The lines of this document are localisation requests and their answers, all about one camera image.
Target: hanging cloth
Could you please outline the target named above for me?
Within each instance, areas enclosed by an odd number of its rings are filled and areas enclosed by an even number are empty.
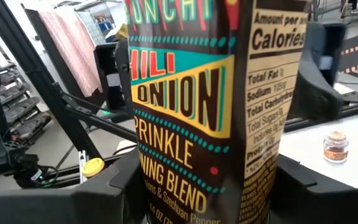
[[[39,12],[41,20],[85,97],[101,83],[94,61],[94,42],[76,12],[61,8]]]

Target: black plastic bracket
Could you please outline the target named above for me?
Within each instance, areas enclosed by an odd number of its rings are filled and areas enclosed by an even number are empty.
[[[298,181],[303,187],[311,187],[317,185],[317,181],[309,176],[307,173],[302,172],[300,169],[300,162],[294,161],[285,156],[279,156],[277,160],[278,167],[290,175],[293,179]]]
[[[333,38],[328,36],[332,30],[339,34]],[[311,120],[337,118],[342,96],[333,85],[345,30],[343,24],[309,23],[289,117]]]
[[[353,91],[343,94],[343,105],[349,105],[350,103],[358,103],[358,92]]]
[[[62,96],[63,100],[70,105],[72,108],[76,109],[78,112],[81,112],[85,115],[91,116],[92,111],[89,109],[86,109],[80,105],[78,105],[74,100],[72,100],[69,96]]]

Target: white tabletop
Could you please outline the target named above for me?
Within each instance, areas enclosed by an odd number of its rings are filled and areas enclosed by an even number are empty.
[[[124,147],[129,147],[129,146],[133,146],[135,145],[136,143],[130,141],[130,140],[123,140],[121,142],[118,143],[118,146],[117,146],[117,150],[120,150]],[[120,155],[120,154],[123,154],[123,153],[127,153],[127,152],[130,152],[134,149],[135,147],[130,147],[128,149],[125,149],[125,150],[122,150],[121,152],[118,152],[117,155]]]
[[[335,89],[342,94],[353,91],[340,84],[336,84]],[[348,159],[342,164],[330,163],[323,157],[323,138],[333,131],[344,132],[350,142]],[[280,154],[320,174],[358,188],[358,116],[283,134]]]

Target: teal dotted line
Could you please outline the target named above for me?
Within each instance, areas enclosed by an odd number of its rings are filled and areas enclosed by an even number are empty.
[[[179,173],[183,174],[185,177],[188,177],[190,180],[196,182],[202,189],[206,188],[207,192],[212,192],[214,194],[217,194],[217,193],[224,193],[226,191],[225,187],[219,189],[217,187],[207,186],[206,183],[203,180],[201,180],[200,178],[198,178],[196,175],[194,175],[191,172],[187,171],[186,169],[180,167],[174,161],[167,159],[162,154],[159,154],[159,153],[149,149],[147,146],[145,146],[143,144],[139,144],[139,148],[142,149],[143,151],[149,153],[150,155],[154,156],[155,158],[159,159],[160,161],[164,162],[166,165],[171,166],[175,170],[179,171]]]
[[[229,47],[233,47],[236,43],[236,37],[178,37],[178,36],[146,36],[146,35],[132,35],[129,37],[130,41],[134,42],[150,42],[150,43],[163,43],[163,44],[190,44],[199,45],[204,47],[224,47],[226,43]]]
[[[228,153],[230,150],[229,146],[214,146],[212,144],[208,144],[208,142],[206,142],[205,140],[203,140],[202,138],[198,137],[196,134],[193,134],[191,132],[189,132],[189,130],[186,130],[185,128],[181,128],[179,125],[176,124],[172,124],[169,121],[166,121],[162,118],[158,118],[152,114],[148,114],[144,111],[141,110],[137,110],[135,109],[135,114],[142,116],[143,118],[152,120],[158,124],[164,125],[165,127],[171,128],[172,130],[186,136],[189,137],[192,141],[197,142],[200,146],[202,146],[203,148],[207,148],[209,151],[211,152],[215,152],[215,153]]]

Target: snack bag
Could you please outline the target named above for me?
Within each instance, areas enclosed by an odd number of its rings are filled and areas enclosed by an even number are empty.
[[[304,0],[126,0],[149,223],[266,223]]]

